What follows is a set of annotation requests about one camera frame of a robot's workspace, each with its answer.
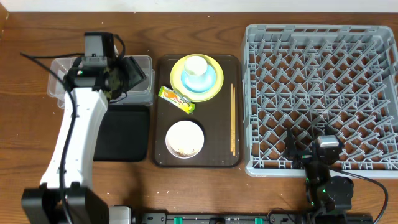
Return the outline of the white bowl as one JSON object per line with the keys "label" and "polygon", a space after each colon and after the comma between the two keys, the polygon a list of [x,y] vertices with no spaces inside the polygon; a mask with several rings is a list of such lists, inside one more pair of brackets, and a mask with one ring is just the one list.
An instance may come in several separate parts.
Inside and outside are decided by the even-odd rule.
{"label": "white bowl", "polygon": [[203,148],[205,135],[193,121],[179,121],[168,129],[165,145],[171,155],[179,159],[195,157]]}

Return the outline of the yellow green snack wrapper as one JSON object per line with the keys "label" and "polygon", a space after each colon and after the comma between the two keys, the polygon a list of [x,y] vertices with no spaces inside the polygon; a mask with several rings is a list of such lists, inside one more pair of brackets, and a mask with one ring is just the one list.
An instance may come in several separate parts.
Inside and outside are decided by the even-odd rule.
{"label": "yellow green snack wrapper", "polygon": [[169,103],[173,104],[174,106],[178,107],[182,111],[186,112],[187,114],[192,114],[195,109],[195,104],[192,103],[190,100],[185,98],[184,96],[178,94],[176,91],[167,88],[166,86],[162,86],[158,93],[158,96],[165,99]]}

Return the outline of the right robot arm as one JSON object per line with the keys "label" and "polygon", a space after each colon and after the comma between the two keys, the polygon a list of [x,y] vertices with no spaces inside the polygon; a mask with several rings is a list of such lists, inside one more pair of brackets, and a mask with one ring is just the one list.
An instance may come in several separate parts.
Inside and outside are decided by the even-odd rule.
{"label": "right robot arm", "polygon": [[348,223],[346,211],[352,208],[354,183],[348,177],[331,176],[334,164],[343,149],[336,134],[325,126],[324,135],[312,142],[310,149],[300,151],[290,129],[286,130],[283,157],[292,160],[292,167],[305,170],[307,200],[312,209],[305,212],[306,223]]}

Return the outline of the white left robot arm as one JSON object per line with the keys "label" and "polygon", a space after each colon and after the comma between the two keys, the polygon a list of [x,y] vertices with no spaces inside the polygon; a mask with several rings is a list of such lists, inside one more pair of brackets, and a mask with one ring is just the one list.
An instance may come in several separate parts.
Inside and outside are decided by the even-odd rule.
{"label": "white left robot arm", "polygon": [[64,76],[49,71],[64,90],[64,112],[52,159],[39,187],[25,189],[22,208],[31,223],[134,223],[132,209],[108,206],[93,191],[98,133],[110,103],[146,79],[134,56],[72,53]]}

